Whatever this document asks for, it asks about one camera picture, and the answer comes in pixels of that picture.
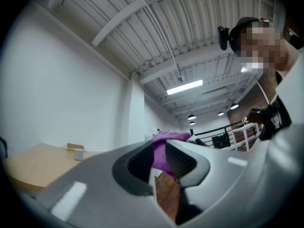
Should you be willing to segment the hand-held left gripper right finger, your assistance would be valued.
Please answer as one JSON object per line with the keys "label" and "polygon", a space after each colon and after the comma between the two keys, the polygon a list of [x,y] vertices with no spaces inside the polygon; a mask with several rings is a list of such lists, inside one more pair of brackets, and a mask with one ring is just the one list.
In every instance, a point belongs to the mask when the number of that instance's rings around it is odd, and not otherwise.
{"label": "hand-held left gripper right finger", "polygon": [[167,141],[180,182],[181,228],[259,228],[289,201],[304,177],[304,126],[295,124],[253,152]]}

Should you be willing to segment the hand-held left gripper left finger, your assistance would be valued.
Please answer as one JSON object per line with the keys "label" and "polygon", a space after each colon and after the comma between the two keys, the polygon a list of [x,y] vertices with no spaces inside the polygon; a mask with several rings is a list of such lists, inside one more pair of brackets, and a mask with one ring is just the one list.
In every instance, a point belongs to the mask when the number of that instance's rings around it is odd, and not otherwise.
{"label": "hand-held left gripper left finger", "polygon": [[152,142],[139,142],[81,161],[37,202],[75,228],[172,228],[149,185]]}

